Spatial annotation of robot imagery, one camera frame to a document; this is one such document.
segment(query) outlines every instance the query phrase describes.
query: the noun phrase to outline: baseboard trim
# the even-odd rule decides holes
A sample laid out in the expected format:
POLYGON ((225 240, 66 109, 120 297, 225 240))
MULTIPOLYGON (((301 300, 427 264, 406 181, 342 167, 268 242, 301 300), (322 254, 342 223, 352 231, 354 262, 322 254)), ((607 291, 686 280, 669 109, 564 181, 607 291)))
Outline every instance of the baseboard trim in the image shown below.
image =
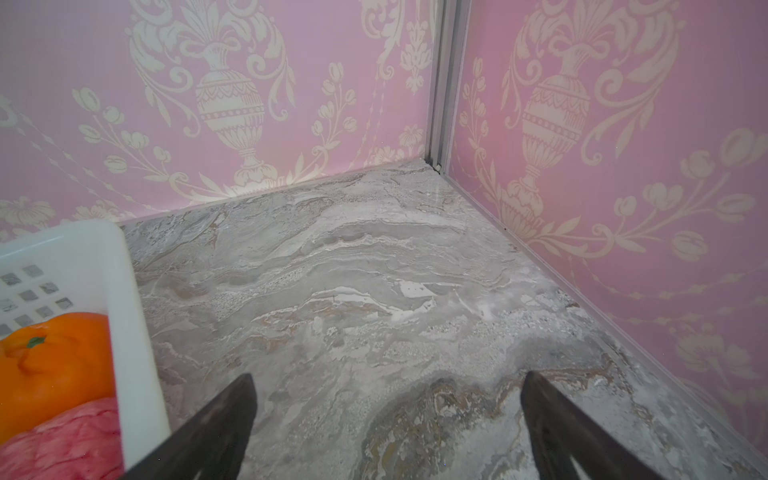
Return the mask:
POLYGON ((509 241, 518 249, 522 250, 525 255, 536 263, 543 271, 545 271, 554 282, 560 286, 568 295, 574 298, 580 306, 582 306, 590 315, 592 315, 598 322, 600 322, 608 333, 613 336, 631 355, 633 355, 637 361, 649 369, 656 377, 661 380, 667 387, 669 387, 683 402, 685 402, 692 410, 698 414, 712 430, 715 431, 747 461, 752 467, 754 467, 764 478, 768 478, 768 458, 763 456, 754 445, 749 443, 740 433, 738 433, 733 426, 725 422, 719 415, 714 413, 707 404, 705 404, 699 397, 690 392, 680 381, 675 377, 672 372, 667 370, 666 367, 661 365, 653 356, 648 353, 639 343, 637 343, 632 337, 630 337, 625 331, 620 328, 616 322, 610 319, 605 313, 603 313, 596 305, 594 305, 586 296, 582 295, 565 277, 563 277, 557 270, 552 268, 549 263, 541 258, 538 253, 533 251, 528 245, 518 239, 515 235, 509 232, 499 221, 494 217, 485 207, 475 201, 466 190, 464 190, 459 184, 457 184, 452 178, 446 174, 441 174, 441 177, 445 179, 456 191, 458 191, 478 212, 480 212, 485 218, 488 219, 496 228, 499 229, 509 241))

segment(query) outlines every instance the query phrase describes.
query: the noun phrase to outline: wall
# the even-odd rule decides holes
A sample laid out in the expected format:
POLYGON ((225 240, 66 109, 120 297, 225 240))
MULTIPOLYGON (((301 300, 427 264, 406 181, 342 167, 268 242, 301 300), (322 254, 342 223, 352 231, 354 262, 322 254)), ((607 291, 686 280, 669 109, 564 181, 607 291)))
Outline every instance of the wall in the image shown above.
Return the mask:
POLYGON ((760 0, 475 0, 449 175, 768 453, 760 0))
POLYGON ((421 157, 436 0, 0 7, 0 241, 421 157))

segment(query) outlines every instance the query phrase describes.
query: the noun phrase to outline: pink wallpaper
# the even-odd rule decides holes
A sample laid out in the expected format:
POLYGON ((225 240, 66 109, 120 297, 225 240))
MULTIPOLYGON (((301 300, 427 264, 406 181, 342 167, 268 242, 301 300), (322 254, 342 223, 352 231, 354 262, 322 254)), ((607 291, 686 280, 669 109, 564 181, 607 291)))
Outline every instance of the pink wallpaper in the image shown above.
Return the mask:
POLYGON ((423 155, 437 0, 0 6, 0 241, 423 155))
POLYGON ((768 454, 762 0, 475 0, 449 175, 768 454))

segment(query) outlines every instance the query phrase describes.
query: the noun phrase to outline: damask pattern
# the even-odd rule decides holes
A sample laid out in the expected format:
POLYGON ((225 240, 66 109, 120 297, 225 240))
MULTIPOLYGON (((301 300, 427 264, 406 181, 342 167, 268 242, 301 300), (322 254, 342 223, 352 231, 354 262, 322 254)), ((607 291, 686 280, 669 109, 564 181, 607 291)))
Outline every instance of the damask pattern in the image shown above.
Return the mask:
POLYGON ((764 453, 768 103, 751 78, 766 14, 756 0, 473 2, 448 167, 764 453))
POLYGON ((0 174, 0 241, 423 156, 437 8, 436 0, 4 5, 0 35, 14 54, 0 69, 10 159, 0 174), (46 26, 61 18, 87 26, 46 26), (42 69, 30 61, 40 55, 50 58, 42 69))

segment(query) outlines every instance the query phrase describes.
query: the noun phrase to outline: gray marble floor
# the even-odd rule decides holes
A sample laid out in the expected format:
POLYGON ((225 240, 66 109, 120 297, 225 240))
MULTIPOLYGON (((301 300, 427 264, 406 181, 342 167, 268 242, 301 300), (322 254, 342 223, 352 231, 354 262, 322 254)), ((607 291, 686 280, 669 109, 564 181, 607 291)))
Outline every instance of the gray marble floor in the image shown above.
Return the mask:
POLYGON ((420 161, 125 227, 171 424, 251 372, 241 478, 537 478, 541 370, 667 478, 757 478, 420 161))

